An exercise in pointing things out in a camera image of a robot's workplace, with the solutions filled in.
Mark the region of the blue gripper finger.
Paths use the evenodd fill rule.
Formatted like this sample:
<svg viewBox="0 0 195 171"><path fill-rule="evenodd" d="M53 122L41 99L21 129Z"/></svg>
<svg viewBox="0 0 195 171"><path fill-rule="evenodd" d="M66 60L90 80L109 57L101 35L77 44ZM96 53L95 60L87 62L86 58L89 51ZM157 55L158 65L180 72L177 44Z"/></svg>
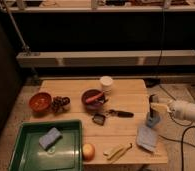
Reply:
<svg viewBox="0 0 195 171"><path fill-rule="evenodd" d="M152 94L149 96L149 103L157 102L158 97L156 94ZM157 111L155 111L152 107L149 107L149 112L146 116L146 125L150 128L153 128L156 124L160 122L160 116Z"/></svg>

